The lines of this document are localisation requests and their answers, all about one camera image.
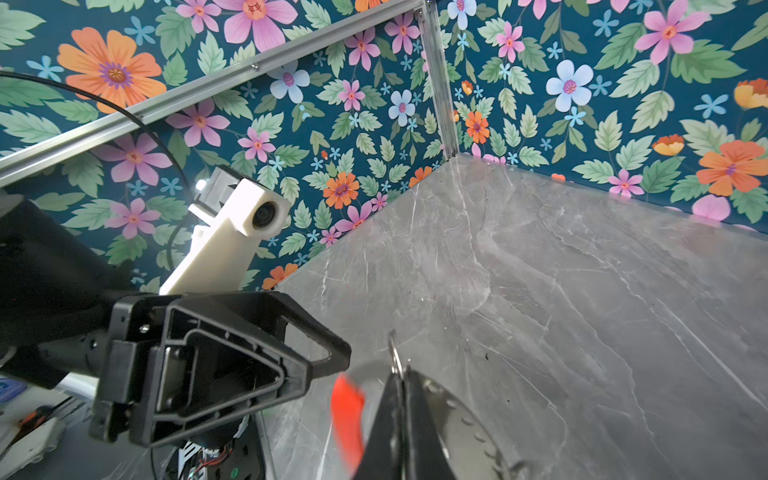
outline orange flower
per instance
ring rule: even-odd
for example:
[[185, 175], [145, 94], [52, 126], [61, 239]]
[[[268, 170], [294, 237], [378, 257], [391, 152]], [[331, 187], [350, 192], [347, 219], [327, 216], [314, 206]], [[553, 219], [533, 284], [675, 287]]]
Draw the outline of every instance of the orange flower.
[[491, 131], [488, 129], [488, 120], [482, 117], [482, 113], [479, 111], [471, 111], [467, 115], [467, 135], [472, 137], [472, 141], [476, 144], [484, 144], [485, 139], [491, 136]]
[[337, 178], [328, 180], [327, 185], [328, 188], [323, 190], [323, 196], [328, 199], [326, 203], [329, 207], [338, 209], [351, 204], [352, 200], [357, 198], [357, 190], [360, 188], [360, 182], [355, 180], [355, 175], [346, 172], [341, 172]]
[[768, 158], [755, 160], [766, 153], [766, 149], [753, 141], [732, 141], [720, 145], [723, 154], [711, 151], [699, 160], [699, 165], [708, 167], [696, 172], [702, 185], [712, 184], [710, 193], [729, 197], [735, 187], [739, 192], [748, 192], [760, 186], [760, 180], [752, 175], [768, 175]]
[[408, 182], [408, 186], [413, 188], [418, 182], [424, 180], [432, 172], [432, 167], [419, 168], [415, 172], [415, 177], [411, 177], [411, 181]]
[[[58, 63], [81, 73], [69, 75], [67, 84], [104, 97], [121, 107], [136, 105], [166, 91], [164, 84], [149, 78], [163, 73], [154, 57], [148, 53], [134, 57], [136, 42], [133, 38], [110, 30], [105, 44], [101, 34], [91, 27], [74, 30], [72, 38], [82, 51], [70, 44], [58, 48]], [[105, 114], [114, 112], [101, 103], [97, 107]]]
[[272, 278], [265, 278], [264, 283], [262, 283], [261, 285], [261, 288], [264, 290], [272, 290], [273, 288], [275, 288], [275, 286], [277, 286], [278, 283], [288, 278], [288, 276], [291, 273], [297, 271], [298, 269], [299, 269], [299, 266], [296, 265], [295, 263], [288, 263], [286, 265], [285, 270], [283, 270], [281, 266], [277, 266], [273, 268], [270, 271], [270, 275], [272, 276]]
[[733, 90], [733, 99], [741, 108], [768, 108], [768, 81], [762, 78], [740, 81]]
[[651, 145], [656, 153], [667, 155], [668, 157], [674, 157], [679, 154], [685, 146], [685, 140], [680, 135], [670, 135], [669, 137], [662, 137]]

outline camera lens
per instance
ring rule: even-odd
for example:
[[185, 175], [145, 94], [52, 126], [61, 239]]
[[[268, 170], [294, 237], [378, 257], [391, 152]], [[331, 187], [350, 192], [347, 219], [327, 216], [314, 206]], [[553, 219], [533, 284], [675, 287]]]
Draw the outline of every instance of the camera lens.
[[256, 228], [264, 228], [270, 224], [275, 218], [277, 209], [272, 202], [266, 202], [264, 205], [256, 209], [256, 213], [253, 214], [253, 226]]

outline light blue flower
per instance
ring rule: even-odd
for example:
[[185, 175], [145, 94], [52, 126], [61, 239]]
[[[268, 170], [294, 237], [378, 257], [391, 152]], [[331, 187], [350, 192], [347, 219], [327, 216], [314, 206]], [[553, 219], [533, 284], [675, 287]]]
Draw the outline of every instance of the light blue flower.
[[606, 10], [603, 14], [603, 19], [600, 20], [599, 18], [595, 19], [592, 22], [592, 25], [595, 27], [600, 27], [598, 30], [594, 33], [595, 37], [599, 37], [600, 34], [605, 33], [605, 37], [608, 38], [611, 36], [611, 27], [615, 27], [616, 25], [619, 25], [618, 20], [611, 20], [611, 10]]
[[35, 70], [39, 70], [40, 73], [38, 73], [38, 76], [40, 78], [50, 78], [53, 81], [61, 81], [61, 78], [56, 75], [54, 72], [61, 73], [64, 71], [63, 67], [59, 67], [57, 65], [51, 66], [51, 57], [47, 55], [43, 55], [40, 59], [41, 63], [38, 63], [36, 61], [27, 60], [27, 66], [30, 68], [34, 68]]
[[240, 87], [240, 90], [243, 91], [243, 96], [246, 98], [256, 98], [256, 93], [259, 91], [258, 88], [253, 88], [250, 82]]
[[634, 3], [629, 6], [629, 9], [636, 8], [637, 14], [640, 15], [643, 13], [643, 7], [645, 7], [646, 10], [650, 10], [650, 6], [653, 4], [653, 0], [634, 0]]
[[147, 25], [146, 27], [141, 26], [141, 21], [138, 19], [138, 17], [131, 16], [131, 23], [134, 24], [134, 27], [131, 28], [127, 27], [123, 31], [127, 35], [136, 35], [136, 45], [142, 46], [144, 44], [144, 40], [147, 41], [147, 43], [151, 43], [154, 45], [154, 38], [149, 36], [150, 33], [154, 33], [154, 27]]
[[610, 87], [613, 84], [614, 84], [614, 82], [612, 82], [610, 80], [603, 82], [603, 76], [602, 75], [598, 75], [594, 79], [594, 83], [592, 85], [590, 85], [589, 88], [591, 90], [594, 90], [594, 94], [593, 95], [595, 97], [597, 97], [600, 94], [607, 95], [608, 91], [605, 88], [606, 87]]
[[576, 107], [571, 107], [571, 114], [565, 115], [565, 120], [570, 120], [572, 127], [576, 124], [583, 125], [584, 121], [581, 120], [581, 118], [586, 115], [587, 115], [587, 112], [579, 111]]
[[406, 55], [406, 56], [403, 58], [403, 60], [400, 62], [400, 64], [402, 65], [402, 70], [403, 70], [403, 71], [408, 71], [408, 70], [410, 70], [411, 68], [413, 68], [413, 59], [412, 59], [412, 58], [409, 58], [409, 56], [408, 56], [408, 55]]
[[725, 100], [728, 100], [728, 95], [722, 94], [721, 96], [717, 97], [712, 100], [712, 97], [710, 97], [709, 94], [701, 95], [701, 100], [704, 102], [701, 105], [697, 105], [694, 107], [694, 110], [704, 110], [702, 113], [702, 117], [705, 119], [709, 118], [712, 112], [722, 115], [725, 113], [725, 108], [721, 107], [720, 104], [723, 103]]
[[128, 184], [128, 190], [131, 191], [131, 195], [136, 197], [137, 195], [144, 196], [145, 191], [149, 188], [149, 185], [144, 185], [141, 180], [136, 180], [135, 184]]
[[554, 58], [555, 60], [558, 60], [560, 58], [560, 54], [563, 53], [563, 49], [558, 48], [557, 42], [553, 43], [550, 48], [547, 48], [547, 51], [549, 52], [549, 58]]
[[315, 58], [315, 65], [323, 66], [328, 58], [323, 54], [323, 51], [316, 51], [312, 54], [312, 56]]
[[174, 178], [173, 180], [168, 180], [166, 177], [162, 177], [160, 179], [161, 182], [165, 185], [165, 187], [162, 187], [160, 189], [161, 192], [168, 192], [169, 195], [172, 195], [176, 197], [176, 191], [182, 191], [184, 188], [179, 185], [179, 179]]

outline red object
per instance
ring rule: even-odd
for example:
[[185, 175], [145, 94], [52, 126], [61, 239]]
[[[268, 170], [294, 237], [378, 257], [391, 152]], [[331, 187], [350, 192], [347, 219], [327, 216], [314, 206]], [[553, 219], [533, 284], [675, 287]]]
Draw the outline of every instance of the red object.
[[341, 374], [333, 386], [331, 418], [336, 443], [349, 469], [354, 472], [362, 460], [365, 445], [362, 442], [361, 417], [366, 396]]

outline gray marble surface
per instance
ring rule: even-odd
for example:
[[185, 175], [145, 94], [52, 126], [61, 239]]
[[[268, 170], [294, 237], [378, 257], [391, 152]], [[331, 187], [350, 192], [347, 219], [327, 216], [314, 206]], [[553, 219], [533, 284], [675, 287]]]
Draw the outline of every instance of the gray marble surface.
[[[536, 478], [768, 478], [768, 242], [457, 159], [280, 285], [452, 390]], [[334, 379], [267, 413], [278, 478], [348, 478]]]

